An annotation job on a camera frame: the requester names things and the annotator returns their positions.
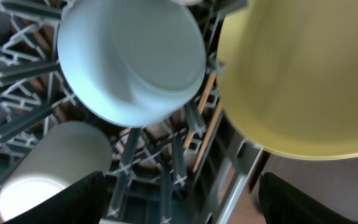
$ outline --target yellow bowl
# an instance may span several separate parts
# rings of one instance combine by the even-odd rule
[[[258,0],[228,16],[218,59],[227,117],[266,150],[358,156],[358,0]]]

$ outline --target white cup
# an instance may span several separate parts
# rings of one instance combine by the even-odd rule
[[[206,54],[190,11],[167,0],[79,0],[58,35],[64,76],[110,123],[143,127],[200,88]]]
[[[0,215],[8,221],[24,213],[93,171],[109,169],[108,138],[81,122],[52,128],[3,185]]]

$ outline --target mug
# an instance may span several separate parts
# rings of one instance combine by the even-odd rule
[[[24,213],[93,171],[109,169],[108,138],[81,122],[52,128],[3,185],[0,215],[8,221]]]

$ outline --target dishwasher rack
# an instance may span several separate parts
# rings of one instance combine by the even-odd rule
[[[76,99],[58,61],[57,30],[65,6],[75,1],[0,0],[0,188],[42,137],[67,120],[72,108],[81,113],[74,119],[95,126],[101,122]],[[220,28],[227,14],[246,5],[246,0],[210,0],[190,7],[204,36],[206,75],[224,73],[224,66],[216,60]],[[193,105],[200,97],[184,109],[188,128],[167,119],[161,123],[167,134],[157,140],[144,129],[107,134],[113,151],[106,172],[111,198],[101,223],[228,221],[262,149],[247,142],[219,112],[199,168],[194,173],[188,170],[189,160],[200,153],[210,119],[200,116]],[[216,109],[218,98],[214,86],[206,103],[209,113]],[[196,137],[183,150],[188,130]],[[232,167],[236,173],[219,202]]]

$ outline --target black object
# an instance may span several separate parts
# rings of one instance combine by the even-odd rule
[[[307,194],[266,172],[260,179],[259,202],[266,224],[354,224]]]
[[[93,172],[6,224],[98,224],[107,197],[103,173]]]

